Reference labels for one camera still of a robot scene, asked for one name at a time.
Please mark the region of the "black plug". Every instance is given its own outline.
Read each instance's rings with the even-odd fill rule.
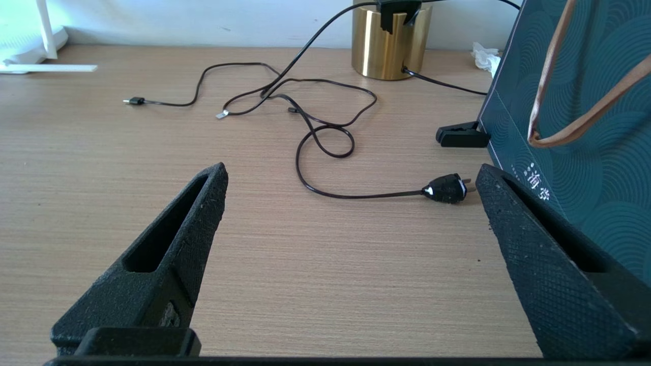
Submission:
[[[127,103],[127,104],[135,104],[135,105],[139,106],[139,105],[141,105],[141,104],[144,104],[145,99],[142,98],[142,97],[140,97],[140,96],[134,96],[134,97],[131,98],[131,99],[125,99],[125,100],[123,100],[123,102],[124,102],[124,103]]]
[[[440,176],[422,189],[422,195],[436,202],[459,203],[466,193],[476,190],[466,187],[466,183],[470,183],[470,179],[461,179],[456,173]]]

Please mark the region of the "desk surface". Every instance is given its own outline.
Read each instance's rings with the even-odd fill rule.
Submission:
[[[217,162],[230,184],[192,321],[203,355],[540,355],[476,194],[452,206],[310,193],[294,172],[307,127],[284,101],[214,117],[227,98],[271,80],[261,68],[212,72],[193,107],[122,103],[185,102],[210,64],[282,68],[295,52],[70,46],[58,62],[98,64],[97,72],[0,75],[0,363],[52,358],[52,324],[190,178]],[[468,53],[429,51],[424,65],[442,81],[490,84]],[[353,156],[305,147],[304,174],[319,188],[414,190],[448,173],[474,179],[489,162],[484,149],[434,143],[439,126],[475,119],[481,96],[417,79],[365,79],[349,50],[310,50],[290,75],[379,96],[350,127]],[[285,91],[333,121],[368,103],[337,87]],[[337,132],[322,136],[347,149]]]

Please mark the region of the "white wall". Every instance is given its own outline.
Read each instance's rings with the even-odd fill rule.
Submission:
[[[31,19],[33,0],[0,0],[0,21]],[[352,0],[48,0],[71,43],[300,47]],[[504,48],[517,10],[497,0],[434,3],[428,48]],[[317,47],[349,48],[350,13]]]

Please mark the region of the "white router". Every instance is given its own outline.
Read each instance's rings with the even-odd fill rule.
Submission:
[[[41,20],[40,35],[24,27],[0,25],[0,74],[25,74],[28,72],[93,72],[97,65],[40,64],[46,59],[56,59],[57,50],[68,40],[66,30],[52,29],[46,0],[36,0]]]

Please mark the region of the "wood grain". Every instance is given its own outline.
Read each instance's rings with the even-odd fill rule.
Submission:
[[[224,162],[227,208],[192,326],[203,355],[539,356],[479,197],[339,201],[310,193],[294,153],[307,127],[280,100],[216,120],[223,102],[271,79],[294,49],[70,46],[61,63],[93,74],[0,75],[0,358],[55,355],[52,324],[202,168]],[[490,75],[467,53],[428,51],[423,74],[474,89]],[[347,159],[305,147],[301,166],[336,193],[414,190],[448,173],[475,178],[484,149],[441,148],[439,126],[474,120],[482,98],[416,79],[365,79],[350,50],[313,49],[291,71],[368,87],[380,100],[350,127]],[[336,87],[284,91],[313,115],[350,119],[368,96]],[[245,107],[242,102],[238,107]],[[324,132],[324,144],[347,139]]]

